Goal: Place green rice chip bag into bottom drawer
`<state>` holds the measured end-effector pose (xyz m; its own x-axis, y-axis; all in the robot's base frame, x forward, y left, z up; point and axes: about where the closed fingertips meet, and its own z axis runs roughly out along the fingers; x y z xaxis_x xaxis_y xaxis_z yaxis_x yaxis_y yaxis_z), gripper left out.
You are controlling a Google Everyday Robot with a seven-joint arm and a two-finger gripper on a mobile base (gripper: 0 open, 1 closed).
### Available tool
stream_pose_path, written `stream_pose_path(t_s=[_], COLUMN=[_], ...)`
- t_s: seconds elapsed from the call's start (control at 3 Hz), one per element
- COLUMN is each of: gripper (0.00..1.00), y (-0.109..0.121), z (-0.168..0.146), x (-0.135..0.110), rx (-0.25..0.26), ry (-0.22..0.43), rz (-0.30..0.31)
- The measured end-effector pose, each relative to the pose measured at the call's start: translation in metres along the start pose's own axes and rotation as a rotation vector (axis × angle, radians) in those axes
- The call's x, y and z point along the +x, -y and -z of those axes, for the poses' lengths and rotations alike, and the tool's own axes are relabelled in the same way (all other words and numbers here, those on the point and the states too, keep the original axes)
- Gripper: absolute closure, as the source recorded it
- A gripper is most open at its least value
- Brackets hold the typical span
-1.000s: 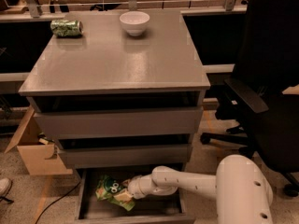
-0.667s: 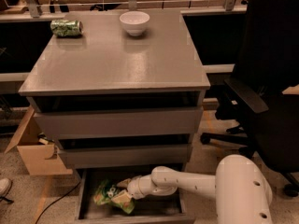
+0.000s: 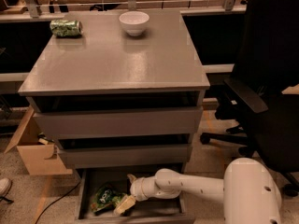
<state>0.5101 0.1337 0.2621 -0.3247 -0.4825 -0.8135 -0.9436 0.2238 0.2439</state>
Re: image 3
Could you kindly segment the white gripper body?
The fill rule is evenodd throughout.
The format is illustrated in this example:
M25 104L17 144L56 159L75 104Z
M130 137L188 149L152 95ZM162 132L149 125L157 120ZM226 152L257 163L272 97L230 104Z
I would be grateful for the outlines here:
M143 181L144 177L138 178L133 181L130 187L130 193L131 195L138 201L143 202L148 199L148 197L145 195L143 191Z

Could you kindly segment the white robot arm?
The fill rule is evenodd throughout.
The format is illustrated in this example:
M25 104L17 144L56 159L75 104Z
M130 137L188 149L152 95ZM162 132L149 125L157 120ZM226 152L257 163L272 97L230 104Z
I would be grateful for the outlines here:
M185 175L160 169L150 177L128 175L130 193L117 204L120 215L150 198L174 199L181 192L223 203L225 224L282 224L282 198L269 171L258 161L238 158L227 166L224 178Z

